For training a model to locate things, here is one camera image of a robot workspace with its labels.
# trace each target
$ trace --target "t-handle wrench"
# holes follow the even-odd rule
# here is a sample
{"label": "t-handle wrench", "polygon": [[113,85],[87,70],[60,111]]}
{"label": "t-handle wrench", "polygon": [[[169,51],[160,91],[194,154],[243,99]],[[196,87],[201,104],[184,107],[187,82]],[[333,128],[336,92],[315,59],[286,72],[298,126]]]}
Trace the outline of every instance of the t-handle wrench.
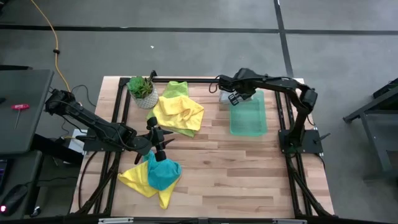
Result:
{"label": "t-handle wrench", "polygon": [[15,122],[15,127],[14,127],[14,129],[17,129],[18,120],[19,120],[19,115],[20,115],[20,113],[21,113],[21,110],[29,109],[29,105],[24,103],[24,104],[13,105],[11,108],[12,108],[13,110],[18,110],[17,121]]}

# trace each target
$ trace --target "wooden tabletop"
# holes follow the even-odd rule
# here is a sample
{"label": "wooden tabletop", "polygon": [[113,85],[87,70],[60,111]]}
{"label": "wooden tabletop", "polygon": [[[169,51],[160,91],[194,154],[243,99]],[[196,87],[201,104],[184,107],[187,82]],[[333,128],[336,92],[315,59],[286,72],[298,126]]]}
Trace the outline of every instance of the wooden tabletop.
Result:
{"label": "wooden tabletop", "polygon": [[[107,121],[111,121],[112,118],[119,78],[104,77],[99,93],[96,114]],[[229,132],[229,105],[220,104],[219,92],[209,93],[208,85],[188,84],[189,97],[205,108],[198,134],[193,139],[178,133],[166,136],[166,139],[175,138],[175,141],[167,145],[167,157],[182,166],[182,177],[174,190],[168,209],[163,210],[159,207],[157,195],[146,198],[117,181],[113,217],[294,217],[286,161],[280,152],[277,137],[280,127],[274,92],[262,90],[268,132],[260,137],[233,136]],[[156,83],[155,86],[161,95],[166,84]],[[283,95],[281,96],[285,108],[285,100]],[[118,122],[121,120],[123,107],[124,100],[121,103]],[[138,108],[134,100],[131,100],[127,125],[137,130],[138,134],[147,133],[148,112],[149,110]],[[91,153],[85,156],[81,170],[90,155]],[[81,186],[83,203],[98,185],[103,157],[103,152],[97,153],[88,165]],[[135,152],[124,152],[119,172],[134,167],[135,157]],[[321,160],[309,154],[303,154],[302,157],[308,188],[325,210],[333,213]],[[78,186],[71,212],[78,208],[77,189]],[[106,204],[108,188],[104,192],[102,209]],[[298,199],[304,212],[300,190]]]}

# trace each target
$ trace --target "yellow cloth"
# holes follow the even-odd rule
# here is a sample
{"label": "yellow cloth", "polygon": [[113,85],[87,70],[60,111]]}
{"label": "yellow cloth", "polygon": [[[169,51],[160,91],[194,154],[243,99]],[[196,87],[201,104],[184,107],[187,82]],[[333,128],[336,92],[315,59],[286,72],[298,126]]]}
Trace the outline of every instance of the yellow cloth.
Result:
{"label": "yellow cloth", "polygon": [[205,109],[187,96],[160,96],[153,112],[161,126],[199,131]]}
{"label": "yellow cloth", "polygon": [[163,209],[169,206],[174,187],[180,180],[180,178],[178,178],[165,190],[156,190],[148,184],[148,161],[125,171],[123,174],[118,174],[118,179],[148,198],[154,196],[158,192],[159,205]]}

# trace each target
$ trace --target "gray floor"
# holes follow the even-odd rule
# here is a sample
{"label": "gray floor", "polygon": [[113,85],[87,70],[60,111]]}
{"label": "gray floor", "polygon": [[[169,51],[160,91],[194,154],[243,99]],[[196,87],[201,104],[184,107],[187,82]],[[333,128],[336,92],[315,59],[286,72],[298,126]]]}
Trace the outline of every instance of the gray floor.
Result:
{"label": "gray floor", "polygon": [[[398,30],[398,2],[393,0],[280,0],[287,29]],[[277,28],[271,0],[37,0],[57,25],[138,27]],[[45,25],[29,1],[13,0],[1,23]],[[60,68],[70,86],[85,84],[97,100],[105,75],[233,75],[240,67],[285,75],[278,34],[178,32],[58,32]],[[295,77],[317,89],[314,120],[323,142],[333,206],[344,218],[398,221],[394,182],[364,183],[377,172],[376,153],[362,125],[342,117],[370,100],[370,94],[397,78],[396,35],[287,35]],[[0,64],[53,67],[49,31],[0,30]],[[64,88],[55,77],[53,88]],[[79,100],[94,110],[77,91]],[[42,115],[38,132],[63,134],[62,119]]]}

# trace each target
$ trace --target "transparent green container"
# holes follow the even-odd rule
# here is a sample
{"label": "transparent green container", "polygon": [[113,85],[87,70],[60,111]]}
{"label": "transparent green container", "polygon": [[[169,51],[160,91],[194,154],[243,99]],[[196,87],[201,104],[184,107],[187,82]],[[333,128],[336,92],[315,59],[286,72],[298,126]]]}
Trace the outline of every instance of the transparent green container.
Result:
{"label": "transparent green container", "polygon": [[253,100],[229,106],[229,130],[237,136],[261,136],[267,132],[264,92],[257,90]]}

